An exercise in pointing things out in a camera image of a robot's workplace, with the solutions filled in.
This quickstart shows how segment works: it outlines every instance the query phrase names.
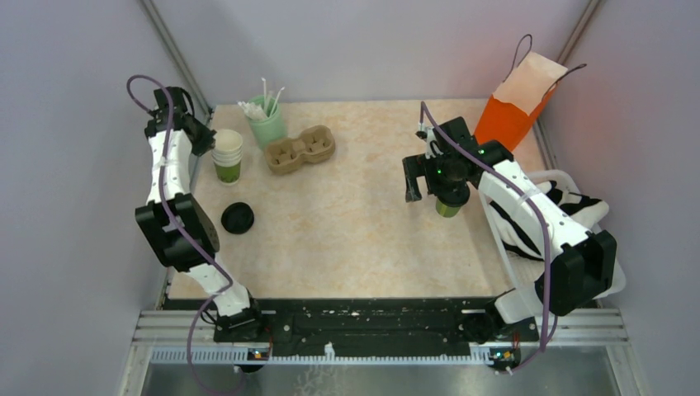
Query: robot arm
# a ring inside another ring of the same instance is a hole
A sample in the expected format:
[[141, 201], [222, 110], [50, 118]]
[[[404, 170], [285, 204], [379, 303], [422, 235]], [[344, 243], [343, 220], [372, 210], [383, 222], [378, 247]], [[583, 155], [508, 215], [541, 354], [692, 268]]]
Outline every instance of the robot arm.
[[[606, 231], [593, 233], [567, 217], [527, 178], [503, 145], [497, 141], [478, 145], [461, 117], [440, 127], [464, 150], [525, 191], [525, 196], [476, 166], [440, 135], [427, 129], [417, 133], [426, 141], [426, 153], [404, 159], [407, 202], [421, 199], [416, 178], [425, 177], [428, 194], [437, 197], [437, 212], [452, 217], [469, 199], [466, 185], [469, 182], [508, 212], [542, 252], [545, 242], [542, 226], [526, 204], [529, 198], [542, 212], [548, 227], [547, 242], [551, 245], [552, 257], [550, 312], [567, 315], [609, 289], [617, 249], [612, 235]], [[541, 313], [543, 300], [544, 274], [532, 285], [510, 290], [491, 301], [483, 316], [473, 319], [465, 328], [475, 341], [485, 342], [495, 334], [507, 332], [509, 325]]]
[[[209, 130], [187, 112], [185, 92], [179, 87], [168, 87], [175, 103], [173, 131], [168, 142], [168, 158], [163, 159], [168, 102], [161, 90], [154, 92], [158, 107], [151, 112], [152, 120], [145, 129], [153, 153], [151, 190], [146, 205], [135, 211], [136, 222], [148, 239], [161, 264], [172, 267], [194, 279], [213, 295], [228, 285], [225, 276], [206, 262], [202, 255], [170, 224], [162, 206], [158, 190], [160, 168], [165, 165], [164, 199], [177, 221], [195, 239], [210, 257], [219, 251], [219, 239], [214, 225], [190, 192], [189, 158], [201, 156], [214, 146], [214, 130]], [[225, 327], [250, 322], [254, 312], [246, 288], [235, 279], [233, 285], [217, 295], [214, 302], [219, 322]]]

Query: cable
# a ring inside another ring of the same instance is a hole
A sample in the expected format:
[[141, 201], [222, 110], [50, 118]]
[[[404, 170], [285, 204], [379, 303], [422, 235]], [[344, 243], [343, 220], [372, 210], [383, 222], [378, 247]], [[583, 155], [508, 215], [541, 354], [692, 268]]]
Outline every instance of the cable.
[[216, 293], [213, 295], [210, 295], [209, 298], [206, 299], [204, 304], [201, 305], [201, 307], [197, 310], [195, 314], [195, 318], [192, 320], [192, 324], [190, 325], [190, 330], [189, 333], [187, 334], [187, 364], [190, 366], [190, 370], [192, 371], [192, 376], [194, 377], [195, 381], [197, 384], [200, 386], [200, 388], [204, 389], [207, 393], [209, 394], [237, 394], [242, 388], [243, 385], [245, 384], [245, 375], [241, 376], [241, 380], [239, 381], [239, 384], [236, 385], [236, 388], [229, 391], [229, 392], [220, 392], [216, 391], [213, 389], [207, 388], [202, 382], [201, 379], [199, 378], [199, 375], [197, 375], [195, 366], [192, 363], [192, 337], [195, 332], [196, 328], [196, 323], [199, 317], [204, 313], [206, 308], [209, 306], [209, 304], [214, 301], [214, 298], [217, 295], [220, 295], [221, 293], [224, 293], [227, 291], [228, 288], [230, 288], [234, 284], [234, 280], [231, 278], [231, 276], [228, 274], [228, 272], [224, 271], [223, 268], [219, 264], [216, 263], [216, 260], [212, 256], [209, 255], [209, 253], [204, 250], [202, 246], [197, 243], [197, 241], [185, 230], [185, 228], [180, 224], [179, 221], [177, 221], [177, 218], [175, 217], [175, 214], [173, 211], [170, 209], [170, 206], [168, 205], [167, 200], [165, 199], [165, 166], [168, 160], [168, 144], [170, 143], [170, 133], [173, 130], [173, 118], [175, 114], [175, 109], [174, 109], [174, 104], [173, 104], [173, 97], [170, 96], [170, 92], [168, 92], [168, 89], [158, 82], [155, 78], [145, 76], [143, 74], [135, 74], [126, 81], [126, 91], [129, 93], [129, 97], [131, 97], [131, 100], [136, 103], [138, 107], [143, 109], [147, 113], [151, 113], [151, 110], [146, 107], [141, 101], [136, 99], [134, 96], [134, 93], [131, 91], [131, 83], [134, 80], [148, 80], [152, 82], [153, 84], [157, 85], [160, 89], [163, 90], [163, 93], [165, 94], [165, 98], [168, 100], [168, 120], [166, 122], [165, 126], [165, 141], [163, 142], [163, 157], [161, 160], [161, 166], [160, 166], [160, 172], [158, 174], [158, 193], [160, 194], [160, 201], [161, 205], [163, 206], [163, 210], [165, 210], [165, 214], [168, 216], [168, 219], [170, 220], [170, 224], [174, 224], [175, 227], [177, 228], [177, 231], [182, 235], [183, 238], [185, 238], [195, 250], [206, 260], [207, 263], [210, 265], [214, 266], [214, 268], [221, 273], [221, 275], [226, 279], [227, 285], [222, 287], [221, 289], [217, 290]]
[[196, 118], [195, 105], [192, 103], [192, 97], [190, 96], [190, 92], [187, 92], [183, 89], [182, 94], [187, 98], [187, 102], [190, 104], [190, 112], [192, 113], [192, 118]]
[[[449, 136], [445, 133], [442, 128], [440, 128], [440, 125], [438, 125], [437, 122], [435, 122], [435, 119], [433, 116], [430, 114], [430, 111], [428, 110], [428, 106], [425, 104], [424, 101], [420, 102], [420, 123], [421, 125], [423, 124], [423, 115], [428, 116], [428, 119], [430, 120], [430, 123], [433, 124], [434, 130], [436, 130], [440, 136], [442, 136], [445, 141], [447, 141], [448, 144], [450, 144], [458, 153], [475, 163], [478, 167], [484, 169], [488, 173], [494, 175], [497, 179], [502, 181], [506, 186], [509, 186], [510, 188], [513, 189], [516, 193], [518, 193], [520, 196], [526, 196], [525, 191], [521, 190], [520, 187], [516, 186], [515, 183], [511, 182], [508, 180], [505, 176], [501, 175], [500, 173], [496, 172], [492, 167], [489, 165], [481, 162], [477, 157], [472, 155], [471, 153], [467, 152], [464, 150], [459, 144], [457, 144], [454, 140], [450, 139]], [[551, 334], [547, 334], [546, 329], [547, 329], [547, 324], [549, 323], [549, 307], [550, 307], [550, 293], [551, 293], [551, 271], [550, 271], [550, 266], [551, 266], [551, 246], [549, 244], [549, 231], [547, 230], [547, 224], [544, 215], [542, 212], [537, 208], [537, 205], [535, 205], [534, 202], [532, 202], [532, 199], [530, 196], [527, 196], [525, 203], [527, 203], [530, 208], [532, 208], [532, 211], [535, 213], [535, 216], [537, 217], [537, 220], [540, 222], [540, 226], [542, 227], [542, 237], [544, 238], [544, 260], [545, 260], [545, 287], [544, 287], [544, 296], [542, 298], [542, 329], [541, 329], [541, 334], [540, 334], [540, 347], [537, 348], [535, 353], [530, 355], [523, 363], [521, 363], [518, 367], [513, 369], [513, 371], [519, 370], [526, 365], [528, 365], [532, 359], [537, 356], [538, 354], [544, 352], [546, 350], [546, 344], [549, 342], [551, 337], [554, 336], [554, 331], [556, 330], [556, 317], [554, 319], [554, 323], [552, 325], [551, 329]]]
[[216, 319], [214, 319], [213, 316], [211, 316], [211, 313], [209, 311], [205, 310], [204, 312], [199, 315], [200, 319], [202, 322], [207, 323], [207, 324], [213, 324], [216, 325]]

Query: stack of paper cups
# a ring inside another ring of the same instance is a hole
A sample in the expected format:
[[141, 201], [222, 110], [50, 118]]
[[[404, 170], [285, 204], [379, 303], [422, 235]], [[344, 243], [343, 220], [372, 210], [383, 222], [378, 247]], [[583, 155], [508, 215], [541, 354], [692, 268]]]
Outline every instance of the stack of paper cups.
[[216, 176], [225, 185], [232, 186], [240, 178], [243, 137], [235, 130], [217, 130], [214, 139], [211, 157]]

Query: green paper cup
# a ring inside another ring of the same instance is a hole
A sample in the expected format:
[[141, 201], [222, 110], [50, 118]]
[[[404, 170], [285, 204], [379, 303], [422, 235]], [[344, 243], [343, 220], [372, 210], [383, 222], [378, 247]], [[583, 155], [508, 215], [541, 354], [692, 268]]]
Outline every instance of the green paper cup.
[[445, 205], [440, 201], [439, 199], [435, 200], [435, 210], [442, 216], [442, 217], [455, 217], [457, 212], [459, 212], [459, 209], [461, 206], [449, 206]]
[[211, 150], [216, 177], [225, 185], [231, 186], [240, 179], [243, 138], [235, 130], [217, 130], [215, 146]]
[[[260, 107], [264, 108], [265, 97], [263, 95], [259, 95], [248, 102], [258, 104]], [[268, 117], [266, 120], [255, 121], [246, 117], [248, 118], [248, 124], [253, 132], [253, 136], [255, 136], [255, 141], [258, 143], [258, 147], [262, 151], [265, 151], [268, 143], [286, 137], [286, 125], [282, 119], [280, 107], [278, 106], [277, 109], [275, 109], [274, 114], [269, 114], [274, 106], [275, 99], [271, 98], [270, 102], [267, 104]]]
[[219, 181], [227, 186], [232, 186], [240, 179], [240, 159], [234, 165], [225, 165], [217, 163], [214, 160], [214, 169], [216, 170], [216, 177]]

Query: egg carton style cup carrier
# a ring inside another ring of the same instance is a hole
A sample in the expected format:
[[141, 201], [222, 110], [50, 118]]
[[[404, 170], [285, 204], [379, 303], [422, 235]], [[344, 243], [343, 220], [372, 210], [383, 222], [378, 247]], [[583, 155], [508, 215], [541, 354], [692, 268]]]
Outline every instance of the egg carton style cup carrier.
[[329, 127], [312, 126], [296, 139], [285, 138], [265, 148], [265, 162], [272, 173], [283, 175], [299, 169], [303, 163], [321, 163], [335, 153], [335, 139]]

